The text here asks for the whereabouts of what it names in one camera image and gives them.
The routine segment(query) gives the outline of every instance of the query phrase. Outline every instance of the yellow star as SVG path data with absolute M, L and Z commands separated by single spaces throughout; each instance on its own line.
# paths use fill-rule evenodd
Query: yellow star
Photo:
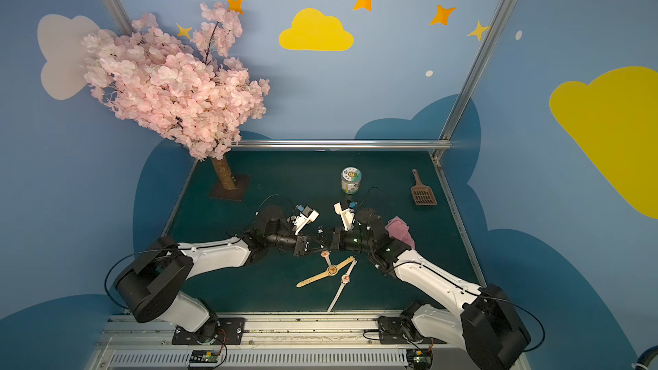
M 187 29 L 183 29 L 180 27 L 180 25 L 177 23 L 176 26 L 178 26 L 178 36 L 187 36 L 188 39 L 192 39 L 190 37 L 190 30 L 192 29 L 191 27 L 188 27 Z
M 354 5 L 354 10 L 356 9 L 366 9 L 370 12 L 373 10 L 373 0 L 357 0 L 357 4 Z
M 487 29 L 489 29 L 489 26 L 482 27 L 480 21 L 478 20 L 478 27 L 475 30 L 473 30 L 473 32 L 467 34 L 466 36 L 477 36 L 479 42 L 482 40 L 482 33 L 484 33 L 484 31 Z
M 436 16 L 434 16 L 434 19 L 432 19 L 430 24 L 441 23 L 442 25 L 448 26 L 448 17 L 450 17 L 450 13 L 452 13 L 453 10 L 455 10 L 455 8 L 444 9 L 441 5 L 437 5 Z
M 228 9 L 235 10 L 236 12 L 242 13 L 242 0 L 228 0 Z

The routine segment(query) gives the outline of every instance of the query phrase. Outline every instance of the yellow cloud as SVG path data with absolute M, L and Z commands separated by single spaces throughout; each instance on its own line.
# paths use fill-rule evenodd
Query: yellow cloud
M 658 72 L 621 67 L 551 95 L 555 119 L 628 203 L 658 219 Z
M 338 18 L 311 8 L 297 13 L 291 28 L 279 35 L 279 45 L 288 50 L 347 50 L 353 43 Z

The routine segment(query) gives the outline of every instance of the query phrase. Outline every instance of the pink flower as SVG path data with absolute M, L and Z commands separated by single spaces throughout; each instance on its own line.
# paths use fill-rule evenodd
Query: pink flower
M 242 139 L 238 126 L 249 117 L 262 117 L 270 86 L 263 79 L 250 81 L 242 63 L 228 58 L 242 34 L 237 13 L 218 2 L 212 9 L 202 4 L 202 16 L 211 23 L 203 22 L 192 39 L 201 59 L 159 29 L 151 13 L 133 22 L 142 33 L 116 37 L 101 30 L 86 36 L 85 79 L 92 96 L 117 118 L 135 120 L 185 145 L 197 159 L 221 159 L 231 143 Z M 206 51 L 223 56 L 224 66 Z M 107 100 L 105 88 L 110 88 Z

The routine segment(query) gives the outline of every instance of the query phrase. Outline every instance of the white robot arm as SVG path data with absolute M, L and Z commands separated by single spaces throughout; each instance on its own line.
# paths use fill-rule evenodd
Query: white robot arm
M 306 208 L 308 215 L 313 212 Z M 161 319 L 181 326 L 199 339 L 217 336 L 218 316 L 201 300 L 180 291 L 185 280 L 207 271 L 240 267 L 262 258 L 268 247 L 292 248 L 300 256 L 319 250 L 351 250 L 368 254 L 384 274 L 425 292 L 445 309 L 414 303 L 402 314 L 401 331 L 410 341 L 436 338 L 466 350 L 483 370 L 511 367 L 531 341 L 513 305 L 494 285 L 482 289 L 429 262 L 401 241 L 390 238 L 372 209 L 359 210 L 352 229 L 337 227 L 332 240 L 299 234 L 271 206 L 249 229 L 228 240 L 190 244 L 160 238 L 150 251 L 117 277 L 115 288 L 140 323 Z M 310 243 L 319 247 L 309 249 Z M 386 331 L 380 329 L 380 337 Z

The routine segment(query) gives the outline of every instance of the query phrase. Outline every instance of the green mat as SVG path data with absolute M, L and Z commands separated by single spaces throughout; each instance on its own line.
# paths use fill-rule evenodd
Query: green mat
M 169 235 L 179 242 L 201 243 L 222 240 L 253 222 L 260 203 L 279 193 L 295 204 L 310 206 L 320 216 L 302 230 L 315 234 L 322 227 L 329 231 L 341 225 L 333 204 L 345 197 L 366 199 L 364 207 L 377 210 L 385 221 L 395 216 L 410 226 L 416 249 L 436 265 L 476 283 L 448 202 L 436 172 L 425 152 L 230 152 L 227 160 L 234 173 L 251 175 L 251 185 L 243 201 L 215 200 L 208 197 L 217 180 L 209 160 L 198 163 L 178 208 Z M 363 172 L 357 194 L 340 190 L 340 172 L 354 166 Z M 411 169 L 418 169 L 425 185 L 432 187 L 437 206 L 414 204 L 411 187 L 415 184 Z M 377 189 L 382 189 L 383 197 Z M 290 203 L 281 196 L 268 201 L 288 212 Z M 335 264 L 353 253 L 334 251 Z M 431 301 L 414 286 L 392 276 L 383 276 L 368 262 L 365 254 L 356 254 L 358 264 L 351 274 L 335 310 L 404 309 L 416 299 Z M 326 269 L 319 254 L 293 257 L 292 251 L 280 254 L 276 249 L 250 266 L 227 268 L 194 276 L 183 291 L 202 298 L 215 311 L 324 311 L 340 285 L 340 275 L 321 279 L 303 288 L 295 285 Z

